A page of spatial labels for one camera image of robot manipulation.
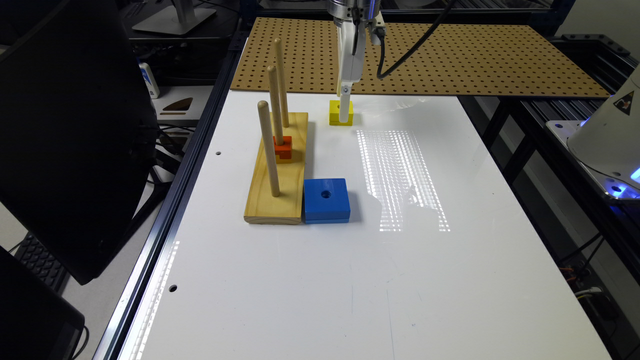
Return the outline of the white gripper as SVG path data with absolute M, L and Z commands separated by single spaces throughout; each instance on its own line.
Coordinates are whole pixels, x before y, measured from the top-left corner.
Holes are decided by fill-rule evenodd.
M 352 20 L 334 19 L 338 34 L 338 77 L 336 94 L 340 98 L 339 122 L 349 121 L 352 83 L 359 82 L 364 68 L 366 35 L 373 45 L 380 45 L 386 35 L 386 26 L 381 13 L 373 19 L 362 20 L 358 25 Z

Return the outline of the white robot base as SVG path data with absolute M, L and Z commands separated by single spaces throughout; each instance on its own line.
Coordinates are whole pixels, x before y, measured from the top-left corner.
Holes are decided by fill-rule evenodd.
M 546 127 L 612 201 L 639 201 L 639 71 L 585 120 Z

